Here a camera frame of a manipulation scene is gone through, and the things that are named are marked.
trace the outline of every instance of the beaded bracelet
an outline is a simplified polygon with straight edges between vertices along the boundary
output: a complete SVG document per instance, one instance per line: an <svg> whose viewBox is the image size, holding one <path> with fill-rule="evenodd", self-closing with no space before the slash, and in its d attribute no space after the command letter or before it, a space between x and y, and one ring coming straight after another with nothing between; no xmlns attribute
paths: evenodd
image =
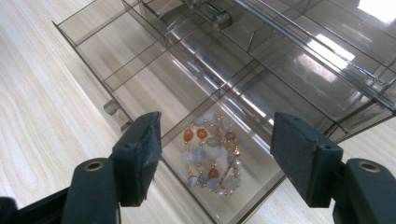
<svg viewBox="0 0 396 224"><path fill-rule="evenodd" d="M226 131L224 135L219 123L224 126ZM232 130L233 125L232 119L224 118L219 113L208 111L186 128L183 134L185 151L182 153L182 160L186 165L189 187L193 188L199 185L202 188L207 188L210 192L217 193L219 196L225 196L232 195L236 188L240 186L240 153L236 133ZM192 152L191 141L194 137L194 128L197 129L196 136L199 138L199 144L198 148ZM207 175L204 169L204 163L206 162L205 144L211 147L209 152L211 169ZM224 148L227 150L227 167L222 177L219 177L216 160L221 157ZM194 164L196 164L198 175L192 173L191 168ZM233 175L227 176L231 169L233 169Z"/></svg>

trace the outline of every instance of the transparent drawer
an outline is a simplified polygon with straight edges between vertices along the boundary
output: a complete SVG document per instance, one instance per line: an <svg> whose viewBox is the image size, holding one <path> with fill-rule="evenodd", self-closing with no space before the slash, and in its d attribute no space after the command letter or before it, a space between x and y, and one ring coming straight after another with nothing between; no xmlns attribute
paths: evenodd
<svg viewBox="0 0 396 224"><path fill-rule="evenodd" d="M319 20L323 8L339 18ZM96 0L57 27L131 120L163 113L164 163L185 200L236 223L283 179L275 112L336 142L393 117L393 23L366 18L368 46L338 21L361 16L342 1Z"/></svg>

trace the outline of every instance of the clear acrylic organizer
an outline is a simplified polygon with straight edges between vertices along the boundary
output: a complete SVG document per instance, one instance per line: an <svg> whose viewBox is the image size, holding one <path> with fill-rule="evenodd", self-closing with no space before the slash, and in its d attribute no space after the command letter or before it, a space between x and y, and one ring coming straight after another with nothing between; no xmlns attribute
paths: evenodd
<svg viewBox="0 0 396 224"><path fill-rule="evenodd" d="M396 22L369 4L96 0L57 27L131 120L163 113L164 162L186 200L213 222L237 223L284 178L269 153L275 112L334 142L393 117ZM231 196L190 188L181 159L184 131L210 111L235 123L241 186Z"/></svg>

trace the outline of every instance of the light wood surface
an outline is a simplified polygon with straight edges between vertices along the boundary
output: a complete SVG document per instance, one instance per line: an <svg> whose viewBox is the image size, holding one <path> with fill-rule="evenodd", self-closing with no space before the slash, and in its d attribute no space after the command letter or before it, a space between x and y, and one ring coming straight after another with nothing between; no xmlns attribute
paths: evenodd
<svg viewBox="0 0 396 224"><path fill-rule="evenodd" d="M0 195L18 207L66 188L78 164L106 157L120 138L102 108L108 95L51 22L90 2L0 1ZM347 140L345 158L377 161L396 175L395 127L392 119ZM161 172L165 180L154 182L142 207L122 210L124 223L208 222ZM332 223L331 212L308 209L285 182L249 223Z"/></svg>

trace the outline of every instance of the orange bead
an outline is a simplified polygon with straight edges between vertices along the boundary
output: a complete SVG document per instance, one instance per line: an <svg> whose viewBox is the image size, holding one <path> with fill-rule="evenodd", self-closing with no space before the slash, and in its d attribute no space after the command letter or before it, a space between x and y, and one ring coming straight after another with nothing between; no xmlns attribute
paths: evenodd
<svg viewBox="0 0 396 224"><path fill-rule="evenodd" d="M204 139L207 137L207 131L205 129L198 129L197 136L201 139Z"/></svg>
<svg viewBox="0 0 396 224"><path fill-rule="evenodd" d="M219 178L219 171L215 168L210 169L209 174L207 174L209 179Z"/></svg>
<svg viewBox="0 0 396 224"><path fill-rule="evenodd" d="M193 137L194 137L194 132L191 129L186 129L184 131L184 141L185 142L190 142Z"/></svg>

